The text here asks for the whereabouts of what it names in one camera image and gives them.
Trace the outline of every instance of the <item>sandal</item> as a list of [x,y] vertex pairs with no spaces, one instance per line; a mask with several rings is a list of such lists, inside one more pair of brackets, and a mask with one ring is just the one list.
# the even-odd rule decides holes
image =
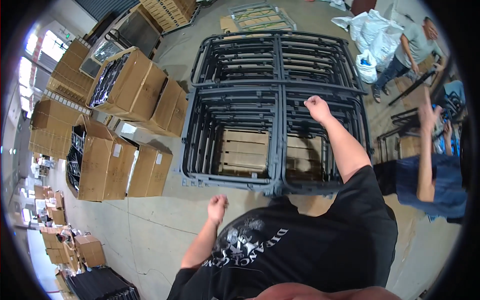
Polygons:
[[377,90],[372,85],[372,95],[376,103],[380,103],[380,90]]
[[382,88],[382,91],[385,93],[385,95],[390,96],[390,90],[386,86]]

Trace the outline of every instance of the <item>plastic bag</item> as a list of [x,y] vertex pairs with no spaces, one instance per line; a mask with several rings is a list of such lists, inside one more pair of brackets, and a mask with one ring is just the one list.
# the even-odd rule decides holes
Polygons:
[[403,28],[391,22],[370,44],[368,50],[375,57],[378,71],[383,71],[392,61],[395,50],[400,45],[402,33]]
[[355,64],[360,73],[360,78],[364,82],[372,84],[377,81],[377,70],[375,69],[377,62],[375,61],[375,57],[373,57],[368,49],[362,54],[357,55]]
[[355,17],[337,17],[333,18],[332,22],[343,29],[345,31],[350,31],[350,38],[352,41],[357,40],[357,36],[360,34],[361,27],[363,26],[363,23],[368,18],[368,13],[367,12],[362,12],[359,15],[356,15]]
[[368,49],[377,35],[389,25],[390,21],[383,18],[378,11],[370,10],[368,12],[367,19],[361,27],[361,32],[355,41],[355,44],[360,52],[363,53],[366,49]]

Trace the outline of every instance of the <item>stacked metal frames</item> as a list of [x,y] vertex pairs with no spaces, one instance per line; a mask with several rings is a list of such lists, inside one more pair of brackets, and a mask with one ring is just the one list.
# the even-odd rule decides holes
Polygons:
[[[366,95],[343,39],[295,31],[256,31],[205,39],[191,80],[189,109],[182,133],[180,171],[184,183],[285,193],[330,194],[341,178],[325,129],[303,101],[319,95],[332,114],[371,152],[362,95]],[[224,129],[269,133],[267,176],[214,174],[216,134]],[[316,179],[292,176],[287,147],[292,136],[321,139]]]

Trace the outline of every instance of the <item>black t-shirt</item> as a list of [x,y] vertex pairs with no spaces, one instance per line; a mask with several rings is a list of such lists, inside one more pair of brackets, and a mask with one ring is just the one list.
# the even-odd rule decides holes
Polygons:
[[228,224],[198,270],[177,273],[168,300],[253,298],[284,282],[323,292],[385,287],[397,235],[373,169],[363,167],[321,216],[277,204]]

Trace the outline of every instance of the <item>blue shirt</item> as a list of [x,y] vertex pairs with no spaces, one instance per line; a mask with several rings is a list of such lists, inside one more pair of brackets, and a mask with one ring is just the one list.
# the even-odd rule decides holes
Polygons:
[[400,159],[396,163],[396,193],[398,201],[413,206],[430,216],[450,218],[465,214],[467,193],[462,189],[460,158],[445,154],[432,154],[435,196],[433,202],[417,198],[419,156]]

